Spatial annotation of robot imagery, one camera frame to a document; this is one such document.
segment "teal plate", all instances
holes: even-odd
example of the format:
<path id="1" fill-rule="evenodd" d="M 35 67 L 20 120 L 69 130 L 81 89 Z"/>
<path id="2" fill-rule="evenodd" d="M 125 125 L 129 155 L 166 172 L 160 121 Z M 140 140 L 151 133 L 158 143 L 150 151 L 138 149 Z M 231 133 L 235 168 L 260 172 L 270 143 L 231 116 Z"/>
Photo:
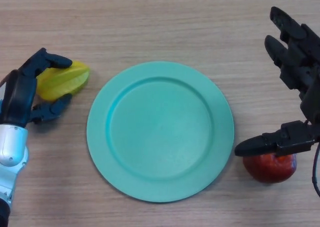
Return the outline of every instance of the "teal plate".
<path id="1" fill-rule="evenodd" d="M 234 143 L 228 102 L 205 75 L 153 61 L 123 71 L 96 96 L 87 144 L 101 175 L 120 192 L 172 202 L 207 187 Z"/>

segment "black robotic finger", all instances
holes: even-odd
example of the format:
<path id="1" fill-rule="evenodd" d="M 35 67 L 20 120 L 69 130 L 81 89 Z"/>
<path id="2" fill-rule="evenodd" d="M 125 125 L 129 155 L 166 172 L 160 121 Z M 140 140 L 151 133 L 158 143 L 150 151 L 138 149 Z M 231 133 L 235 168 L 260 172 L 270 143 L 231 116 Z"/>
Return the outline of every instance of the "black robotic finger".
<path id="1" fill-rule="evenodd" d="M 39 49 L 18 70 L 26 77 L 36 78 L 46 68 L 66 69 L 72 65 L 72 60 L 66 57 L 47 53 L 45 48 Z"/>
<path id="2" fill-rule="evenodd" d="M 307 37 L 306 31 L 286 12 L 273 6 L 270 10 L 270 19 L 281 31 L 280 39 L 288 44 L 290 38 L 302 40 Z"/>
<path id="3" fill-rule="evenodd" d="M 40 124 L 59 118 L 72 99 L 72 94 L 67 93 L 53 103 L 43 102 L 32 108 L 29 122 Z"/>
<path id="4" fill-rule="evenodd" d="M 50 62 L 50 68 L 66 69 L 72 65 L 72 60 L 61 55 L 45 53 L 45 59 Z"/>

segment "robotic hand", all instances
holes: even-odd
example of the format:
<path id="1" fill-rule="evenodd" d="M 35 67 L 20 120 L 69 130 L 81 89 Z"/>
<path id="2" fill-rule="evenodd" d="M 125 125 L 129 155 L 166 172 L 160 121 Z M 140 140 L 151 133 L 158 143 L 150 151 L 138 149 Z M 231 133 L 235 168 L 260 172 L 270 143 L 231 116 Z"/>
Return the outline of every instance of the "robotic hand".
<path id="1" fill-rule="evenodd" d="M 298 90 L 300 109 L 306 121 L 284 123 L 273 133 L 263 133 L 238 144 L 236 156 L 275 153 L 278 156 L 310 151 L 320 142 L 320 38 L 306 25 L 299 25 L 287 13 L 272 7 L 270 19 L 281 31 L 280 40 L 268 35 L 264 45 L 267 53 L 280 68 L 280 79 L 290 90 Z M 316 166 L 320 144 L 313 163 L 312 182 L 317 194 Z"/>
<path id="2" fill-rule="evenodd" d="M 58 118 L 72 98 L 71 94 L 65 94 L 53 103 L 43 102 L 32 107 L 36 78 L 46 68 L 66 69 L 72 63 L 41 48 L 0 82 L 0 227 L 8 226 L 16 179 L 28 162 L 26 125 Z"/>

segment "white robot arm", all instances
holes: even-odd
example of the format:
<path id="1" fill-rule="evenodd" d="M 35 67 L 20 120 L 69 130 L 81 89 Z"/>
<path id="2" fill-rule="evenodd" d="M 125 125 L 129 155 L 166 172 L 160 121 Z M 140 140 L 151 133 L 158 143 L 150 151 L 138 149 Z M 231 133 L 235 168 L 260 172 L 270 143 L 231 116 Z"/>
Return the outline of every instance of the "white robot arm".
<path id="1" fill-rule="evenodd" d="M 65 69 L 71 65 L 72 60 L 41 48 L 0 82 L 0 227 L 8 226 L 16 180 L 28 163 L 26 125 L 58 118 L 72 98 L 71 94 L 65 94 L 53 103 L 33 107 L 36 77 L 46 68 Z"/>

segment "wooden table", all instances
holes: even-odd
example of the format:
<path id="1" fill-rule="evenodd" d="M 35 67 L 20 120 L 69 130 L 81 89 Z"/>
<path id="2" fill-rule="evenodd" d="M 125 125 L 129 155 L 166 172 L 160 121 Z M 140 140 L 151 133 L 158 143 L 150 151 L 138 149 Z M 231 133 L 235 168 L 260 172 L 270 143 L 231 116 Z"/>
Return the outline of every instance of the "wooden table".
<path id="1" fill-rule="evenodd" d="M 210 77 L 228 99 L 235 144 L 304 120 L 268 56 L 269 19 L 278 6 L 320 34 L 320 0 L 0 0 L 0 76 L 39 48 L 91 67 L 85 89 L 55 124 L 30 124 L 30 159 L 17 181 L 11 227 L 301 227 L 320 225 L 311 183 L 312 151 L 296 173 L 272 186 L 232 156 L 220 178 L 183 201 L 150 204 L 124 196 L 96 171 L 86 122 L 102 86 L 152 60 L 180 62 Z"/>

